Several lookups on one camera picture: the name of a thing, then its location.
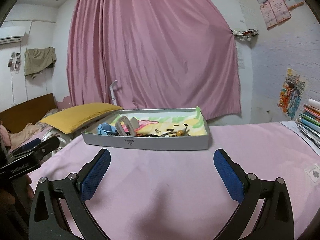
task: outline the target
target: wooden headboard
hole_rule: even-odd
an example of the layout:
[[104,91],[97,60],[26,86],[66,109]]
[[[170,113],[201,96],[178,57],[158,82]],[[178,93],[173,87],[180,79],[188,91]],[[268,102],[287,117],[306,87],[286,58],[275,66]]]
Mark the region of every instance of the wooden headboard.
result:
[[12,133],[22,131],[27,123],[35,124],[51,109],[57,108],[53,94],[31,99],[0,113],[4,127]]

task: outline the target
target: blue toy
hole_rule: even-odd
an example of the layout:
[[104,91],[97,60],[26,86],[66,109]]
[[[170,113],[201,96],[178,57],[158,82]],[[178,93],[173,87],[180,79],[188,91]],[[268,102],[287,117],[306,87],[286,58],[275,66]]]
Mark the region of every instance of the blue toy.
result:
[[110,125],[106,122],[99,124],[97,127],[97,134],[101,135],[117,135],[117,129],[113,125]]

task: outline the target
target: hand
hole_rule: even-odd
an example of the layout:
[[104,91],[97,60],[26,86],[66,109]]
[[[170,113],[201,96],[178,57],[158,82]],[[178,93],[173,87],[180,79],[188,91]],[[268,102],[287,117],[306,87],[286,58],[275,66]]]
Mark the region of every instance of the hand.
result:
[[[34,192],[30,184],[32,183],[32,180],[28,175],[26,175],[26,193],[28,194],[28,197],[32,200],[34,196]],[[16,203],[16,200],[14,196],[12,196],[10,193],[6,192],[3,189],[0,189],[0,204],[7,204],[7,205],[13,205]]]

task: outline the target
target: blue gripper pad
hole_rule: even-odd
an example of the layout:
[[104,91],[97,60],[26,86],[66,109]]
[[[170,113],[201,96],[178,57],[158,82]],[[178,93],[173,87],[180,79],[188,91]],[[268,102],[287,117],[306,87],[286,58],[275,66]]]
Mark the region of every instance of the blue gripper pad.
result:
[[28,150],[31,150],[33,147],[37,146],[41,143],[41,140],[39,138],[34,139],[33,141],[21,146],[21,152],[25,152]]
[[231,198],[241,203],[244,199],[244,186],[220,150],[215,151],[213,163]]
[[110,152],[106,149],[103,150],[104,152],[101,157],[96,161],[95,164],[93,164],[93,167],[81,182],[80,195],[83,202],[93,197],[93,194],[99,186],[100,181],[102,180],[104,174],[110,166]]

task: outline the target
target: blue object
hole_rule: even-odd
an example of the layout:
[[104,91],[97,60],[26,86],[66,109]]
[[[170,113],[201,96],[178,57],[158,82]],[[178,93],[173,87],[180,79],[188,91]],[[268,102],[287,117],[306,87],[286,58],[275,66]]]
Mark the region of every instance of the blue object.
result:
[[231,198],[241,203],[244,199],[243,184],[219,150],[216,150],[213,155],[213,163]]
[[27,144],[21,146],[21,152],[31,150],[33,147],[36,147],[40,143],[41,143],[41,140],[39,138],[36,138],[33,141],[28,142]]
[[104,123],[98,125],[97,134],[116,135],[117,129],[113,125],[110,125],[107,122],[104,122]]
[[80,192],[81,200],[84,202],[93,197],[97,187],[100,184],[104,174],[110,166],[111,155],[108,150],[105,150],[99,160],[81,183]]
[[311,128],[311,129],[313,129],[313,130],[315,130],[315,131],[320,133],[320,127],[319,126],[317,126],[317,125],[315,125],[315,124],[313,124],[313,123],[311,123],[311,122],[309,122],[309,121],[307,121],[306,119],[303,119],[303,118],[301,118],[301,122],[304,125],[308,126],[309,128]]

